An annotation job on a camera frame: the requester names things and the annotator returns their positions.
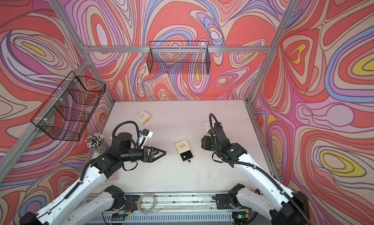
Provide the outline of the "cream drawer jewelry box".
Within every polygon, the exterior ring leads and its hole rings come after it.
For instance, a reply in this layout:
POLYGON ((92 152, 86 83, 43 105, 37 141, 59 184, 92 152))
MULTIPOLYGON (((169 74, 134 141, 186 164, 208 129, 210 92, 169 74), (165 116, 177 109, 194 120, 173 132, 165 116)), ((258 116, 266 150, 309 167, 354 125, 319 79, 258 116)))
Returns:
POLYGON ((204 122, 203 126, 204 126, 204 129, 205 129, 206 135, 209 135, 208 131, 211 129, 210 122, 209 121, 204 122))

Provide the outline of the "small cream jewelry box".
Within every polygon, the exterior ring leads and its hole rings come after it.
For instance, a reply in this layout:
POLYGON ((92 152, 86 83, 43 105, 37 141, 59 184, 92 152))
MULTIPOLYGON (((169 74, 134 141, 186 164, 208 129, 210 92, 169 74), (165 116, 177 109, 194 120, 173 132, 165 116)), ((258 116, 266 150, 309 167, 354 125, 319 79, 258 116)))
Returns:
POLYGON ((175 143, 175 147, 183 163, 190 163, 191 160, 194 158, 194 155, 191 151, 191 147, 187 140, 182 140, 175 143))

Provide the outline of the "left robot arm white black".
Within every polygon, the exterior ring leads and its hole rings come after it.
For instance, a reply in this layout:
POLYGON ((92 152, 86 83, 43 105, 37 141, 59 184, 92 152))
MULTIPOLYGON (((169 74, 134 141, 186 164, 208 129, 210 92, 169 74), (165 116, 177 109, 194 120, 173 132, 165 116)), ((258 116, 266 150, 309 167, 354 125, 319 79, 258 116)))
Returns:
POLYGON ((139 130, 134 121, 117 125, 112 132, 112 143, 103 154, 84 166, 80 177, 51 203, 37 213, 27 212, 20 218, 21 225, 61 225, 68 214, 94 189, 110 178, 125 162, 152 163, 166 155, 166 151, 145 146, 151 135, 139 130))

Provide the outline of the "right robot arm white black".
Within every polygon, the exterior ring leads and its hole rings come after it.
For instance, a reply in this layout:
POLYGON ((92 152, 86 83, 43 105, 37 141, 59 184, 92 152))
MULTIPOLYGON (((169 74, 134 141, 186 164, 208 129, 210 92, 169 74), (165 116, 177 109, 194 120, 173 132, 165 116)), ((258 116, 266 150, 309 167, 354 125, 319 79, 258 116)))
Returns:
POLYGON ((228 194, 231 204, 235 207, 248 207, 273 225, 311 224, 307 196, 281 184, 259 166, 244 147, 231 143, 214 114, 209 114, 208 121, 210 129, 202 138, 202 148, 212 152, 214 162, 229 164, 260 191, 257 194, 244 185, 237 184, 228 194))

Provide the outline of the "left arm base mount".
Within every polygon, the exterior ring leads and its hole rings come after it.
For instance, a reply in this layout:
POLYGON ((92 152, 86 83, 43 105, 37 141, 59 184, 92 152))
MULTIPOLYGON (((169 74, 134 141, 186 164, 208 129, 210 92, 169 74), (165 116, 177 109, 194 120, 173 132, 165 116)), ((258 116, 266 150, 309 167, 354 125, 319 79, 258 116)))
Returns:
POLYGON ((114 200, 108 211, 115 211, 116 217, 126 217, 138 210, 137 203, 140 195, 126 194, 122 189, 114 185, 104 189, 104 192, 109 193, 114 200))

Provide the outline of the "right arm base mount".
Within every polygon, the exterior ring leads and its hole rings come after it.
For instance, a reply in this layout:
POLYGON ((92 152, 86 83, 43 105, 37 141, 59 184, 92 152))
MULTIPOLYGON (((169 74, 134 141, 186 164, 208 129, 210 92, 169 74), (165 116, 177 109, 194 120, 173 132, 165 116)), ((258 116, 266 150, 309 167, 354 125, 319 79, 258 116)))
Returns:
POLYGON ((239 190, 245 188, 242 184, 235 185, 232 189, 228 191, 228 193, 218 193, 212 196, 212 199, 216 202, 216 206, 219 210, 223 209, 236 209, 240 210, 237 212, 232 213, 233 220, 251 220, 252 218, 256 218, 258 213, 252 211, 248 207, 241 205, 236 198, 239 190))

